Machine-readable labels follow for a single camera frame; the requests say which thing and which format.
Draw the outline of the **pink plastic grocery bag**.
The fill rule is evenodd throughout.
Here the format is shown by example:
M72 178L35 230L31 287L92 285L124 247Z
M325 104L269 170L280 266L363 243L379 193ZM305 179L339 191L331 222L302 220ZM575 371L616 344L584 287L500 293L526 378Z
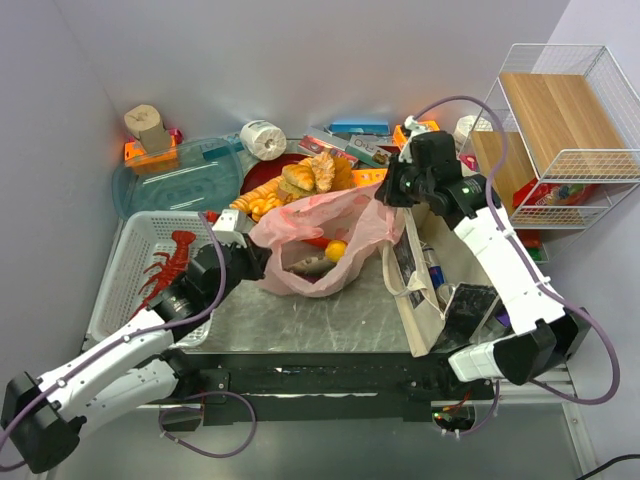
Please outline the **pink plastic grocery bag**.
M374 198L376 184L314 195L267 213L250 231L251 240L271 250L257 286L279 296L330 296L353 282L378 249L398 242L403 215ZM345 254L326 275L311 282L287 268L317 251L307 243L324 238L346 243Z

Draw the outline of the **beige canvas tote bag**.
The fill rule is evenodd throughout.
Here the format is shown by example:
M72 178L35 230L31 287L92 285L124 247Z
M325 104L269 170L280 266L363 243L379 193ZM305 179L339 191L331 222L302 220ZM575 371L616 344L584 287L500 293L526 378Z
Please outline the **beige canvas tote bag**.
M496 289L444 220L425 204L398 209L396 220L403 230L382 247L382 272L411 354L449 354L507 334Z

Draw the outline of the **toy carrot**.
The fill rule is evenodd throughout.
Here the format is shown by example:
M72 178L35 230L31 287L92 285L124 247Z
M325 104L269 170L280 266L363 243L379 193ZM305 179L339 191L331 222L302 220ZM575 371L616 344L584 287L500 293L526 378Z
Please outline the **toy carrot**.
M318 237L313 239L305 239L304 243L325 251L329 247L331 240L324 237Z

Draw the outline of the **yellow lemon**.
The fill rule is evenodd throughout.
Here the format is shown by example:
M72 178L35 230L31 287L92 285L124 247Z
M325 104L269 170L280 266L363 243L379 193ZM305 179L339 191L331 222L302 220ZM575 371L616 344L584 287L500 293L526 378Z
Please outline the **yellow lemon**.
M331 240L325 248L325 256L333 263L337 263L345 254L348 244L342 240Z

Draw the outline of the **Red Bull can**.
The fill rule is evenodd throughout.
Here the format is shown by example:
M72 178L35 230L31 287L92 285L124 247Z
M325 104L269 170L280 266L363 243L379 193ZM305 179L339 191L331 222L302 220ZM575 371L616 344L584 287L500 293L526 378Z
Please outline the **Red Bull can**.
M428 271L435 290L438 290L441 285L446 283L444 273L439 265L430 266Z

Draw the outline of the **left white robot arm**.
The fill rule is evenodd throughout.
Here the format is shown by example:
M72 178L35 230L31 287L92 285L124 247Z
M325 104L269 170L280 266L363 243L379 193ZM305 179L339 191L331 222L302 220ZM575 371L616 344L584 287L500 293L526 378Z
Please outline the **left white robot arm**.
M189 390L176 344L206 323L239 283L263 279L270 255L247 236L206 244L107 339L39 376L16 375L5 390L1 442L21 459L1 469L46 472L102 424Z

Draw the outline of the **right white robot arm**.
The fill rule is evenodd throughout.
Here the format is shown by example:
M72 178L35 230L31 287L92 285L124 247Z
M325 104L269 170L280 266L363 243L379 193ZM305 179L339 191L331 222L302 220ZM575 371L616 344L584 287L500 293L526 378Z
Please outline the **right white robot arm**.
M509 316L511 335L449 357L458 381L523 385L577 352L590 330L584 312L565 306L541 278L488 180L463 174L451 134L412 134L391 158L375 197L390 207L427 204L473 254Z

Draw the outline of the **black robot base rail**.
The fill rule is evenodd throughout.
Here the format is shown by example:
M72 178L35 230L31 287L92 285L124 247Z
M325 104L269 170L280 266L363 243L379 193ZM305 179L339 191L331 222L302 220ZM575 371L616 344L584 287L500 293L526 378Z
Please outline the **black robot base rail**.
M487 401L495 393L488 380L458 381L441 354L186 354L179 370L186 377L165 402L203 407L207 426L252 417L428 422L437 402Z

